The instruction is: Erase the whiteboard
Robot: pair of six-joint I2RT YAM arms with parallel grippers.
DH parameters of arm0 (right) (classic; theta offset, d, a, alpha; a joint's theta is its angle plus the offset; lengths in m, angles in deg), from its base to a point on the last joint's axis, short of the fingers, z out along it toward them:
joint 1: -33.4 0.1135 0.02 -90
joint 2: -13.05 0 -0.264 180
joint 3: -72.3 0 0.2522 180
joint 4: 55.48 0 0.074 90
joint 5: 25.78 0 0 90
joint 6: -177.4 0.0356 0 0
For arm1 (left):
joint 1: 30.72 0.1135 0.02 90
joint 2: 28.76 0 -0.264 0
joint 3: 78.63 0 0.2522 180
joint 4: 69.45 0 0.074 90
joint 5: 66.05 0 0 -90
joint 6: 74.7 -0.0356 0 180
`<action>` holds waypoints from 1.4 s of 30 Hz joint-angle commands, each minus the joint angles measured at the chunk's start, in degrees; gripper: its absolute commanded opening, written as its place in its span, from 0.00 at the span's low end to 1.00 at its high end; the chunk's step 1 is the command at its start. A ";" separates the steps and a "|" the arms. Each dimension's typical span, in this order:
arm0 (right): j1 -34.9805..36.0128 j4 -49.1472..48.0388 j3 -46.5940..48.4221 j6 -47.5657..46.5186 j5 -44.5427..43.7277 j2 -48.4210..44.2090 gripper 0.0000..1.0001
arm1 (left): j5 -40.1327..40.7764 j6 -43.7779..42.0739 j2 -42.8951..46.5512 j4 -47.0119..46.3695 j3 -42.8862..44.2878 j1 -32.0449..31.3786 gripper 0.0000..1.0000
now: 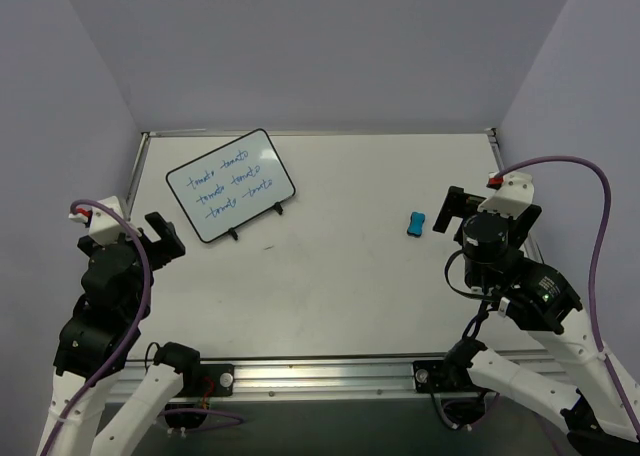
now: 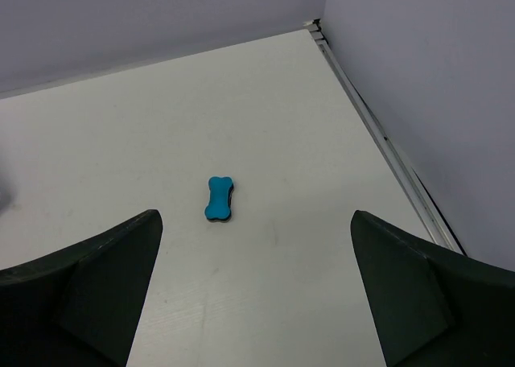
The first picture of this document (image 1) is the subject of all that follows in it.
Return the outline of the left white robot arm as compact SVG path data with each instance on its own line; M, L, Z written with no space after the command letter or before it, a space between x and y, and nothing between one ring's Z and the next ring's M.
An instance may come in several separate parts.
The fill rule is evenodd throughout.
M200 354L169 342L161 346L141 383L105 426L106 401L150 314L153 273L185 255L172 223L146 215L158 238L150 240L116 210L80 200L71 219L88 234L78 241L88 258L83 292L59 335L53 392L39 443L41 455L130 455L175 396L202 381Z

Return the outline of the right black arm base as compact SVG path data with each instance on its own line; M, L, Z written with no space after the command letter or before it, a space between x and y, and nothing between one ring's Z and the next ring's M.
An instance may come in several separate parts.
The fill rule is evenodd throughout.
M429 397L436 417L449 431L472 431L496 405L499 394L480 388L443 360L412 362L415 392Z

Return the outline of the blue whiteboard eraser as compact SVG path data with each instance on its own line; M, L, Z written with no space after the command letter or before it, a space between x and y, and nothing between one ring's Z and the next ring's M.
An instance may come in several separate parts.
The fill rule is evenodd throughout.
M406 234L414 238L420 238L423 235L425 221L426 215L424 213L413 211L410 214Z

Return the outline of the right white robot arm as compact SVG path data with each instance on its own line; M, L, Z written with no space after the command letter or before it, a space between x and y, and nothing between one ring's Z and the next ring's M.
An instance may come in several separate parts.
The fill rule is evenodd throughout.
M580 297L553 267L524 255L521 247L542 209L529 199L510 201L503 213L483 198L452 186L434 223L444 233L461 223L454 240L463 257L462 296L490 313L512 320L543 346L569 381L560 383L499 355L464 333L447 352L442 375L455 388L496 392L561 430L581 455L639 452L639 386L596 342Z

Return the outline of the small black-framed whiteboard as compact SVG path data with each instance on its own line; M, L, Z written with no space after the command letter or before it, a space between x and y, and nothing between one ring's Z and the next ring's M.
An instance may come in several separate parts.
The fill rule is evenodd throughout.
M282 205L296 187L269 134L256 129L171 171L165 180L198 239L205 243Z

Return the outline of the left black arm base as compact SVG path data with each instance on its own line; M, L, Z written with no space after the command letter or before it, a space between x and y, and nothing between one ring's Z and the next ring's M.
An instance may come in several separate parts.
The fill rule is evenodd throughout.
M235 367L230 363L201 363L184 387L167 403L161 418L171 430L183 434L239 425L238 417L214 410L216 399L233 395Z

